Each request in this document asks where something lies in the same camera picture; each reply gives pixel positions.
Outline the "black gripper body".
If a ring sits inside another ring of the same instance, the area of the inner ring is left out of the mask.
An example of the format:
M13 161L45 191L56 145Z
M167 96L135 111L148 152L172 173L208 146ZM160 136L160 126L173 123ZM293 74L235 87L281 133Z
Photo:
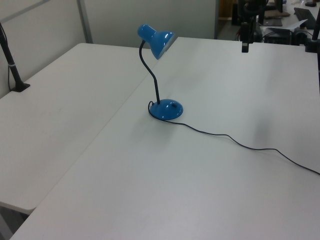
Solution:
M254 32L256 31L257 16L244 10L241 17L240 41L252 44L254 42Z

